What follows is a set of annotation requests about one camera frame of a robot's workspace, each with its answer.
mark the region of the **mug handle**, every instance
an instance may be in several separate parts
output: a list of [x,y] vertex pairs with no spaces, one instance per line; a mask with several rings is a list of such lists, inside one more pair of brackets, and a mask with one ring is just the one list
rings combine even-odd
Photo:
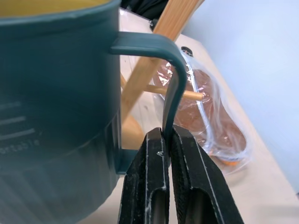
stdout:
[[[170,62],[177,70],[167,88],[162,121],[162,135],[166,145],[171,140],[172,125],[178,104],[186,86],[185,60],[178,47],[170,39],[158,34],[119,32],[110,48],[115,55],[158,57]],[[123,149],[117,173],[124,175],[138,150]]]

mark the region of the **bread loaf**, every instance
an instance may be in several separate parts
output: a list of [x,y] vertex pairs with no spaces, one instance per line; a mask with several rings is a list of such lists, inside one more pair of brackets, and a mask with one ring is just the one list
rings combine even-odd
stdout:
[[[167,87],[174,72],[176,71],[171,64],[165,61],[153,77],[154,84],[156,86]],[[189,72],[185,89],[194,91],[190,74]],[[239,127],[226,112],[221,101],[218,85],[201,70],[192,70],[192,74],[194,75],[193,80],[197,84],[197,91],[204,94],[202,105],[210,125],[208,128],[212,130],[213,146],[209,149],[208,153],[216,156],[219,155],[219,158],[223,162],[235,165],[238,162],[236,155],[246,147],[246,139]],[[176,113],[175,124],[191,131],[202,147],[209,140],[206,125],[199,111],[197,101],[189,99],[181,100]]]

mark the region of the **bread in plastic bag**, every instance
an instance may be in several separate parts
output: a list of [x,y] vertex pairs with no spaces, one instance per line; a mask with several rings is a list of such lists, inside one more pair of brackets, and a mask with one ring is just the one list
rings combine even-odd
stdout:
[[[223,105],[223,91],[207,69],[196,59],[182,52],[188,67],[185,90],[203,94],[201,101],[183,98],[179,104],[175,124],[188,129],[200,146],[213,157],[231,168],[227,173],[245,165],[250,159],[251,147],[248,135],[241,131],[230,108]],[[153,77],[154,85],[168,86],[176,72],[167,61],[163,62]]]

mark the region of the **table surface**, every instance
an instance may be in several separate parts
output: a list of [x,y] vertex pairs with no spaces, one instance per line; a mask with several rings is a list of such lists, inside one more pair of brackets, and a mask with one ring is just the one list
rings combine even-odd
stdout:
[[[149,22],[134,14],[120,11],[120,27],[122,31],[151,32]],[[299,200],[271,153],[257,134],[252,123],[237,102],[223,77],[210,59],[207,51],[197,41],[180,35],[176,44],[186,46],[193,51],[196,59],[216,77],[224,90],[228,105],[246,127],[252,141],[252,161],[243,169],[225,176],[235,203],[243,220],[247,224],[299,224]],[[121,72],[125,78],[130,76],[138,57],[121,56]],[[155,127],[161,127],[157,114],[157,104],[152,93],[143,93],[132,110],[132,115],[146,133]],[[111,196],[80,224],[116,224],[121,201],[123,177],[117,183]],[[177,223],[173,188],[171,187],[170,224]]]

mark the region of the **mug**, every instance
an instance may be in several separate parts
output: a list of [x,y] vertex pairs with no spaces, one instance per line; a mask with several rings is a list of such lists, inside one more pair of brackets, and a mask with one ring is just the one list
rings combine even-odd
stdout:
[[119,55],[176,67],[169,139],[185,61],[163,36],[120,32],[119,3],[0,18],[0,223],[73,224],[111,194],[137,152],[121,148]]

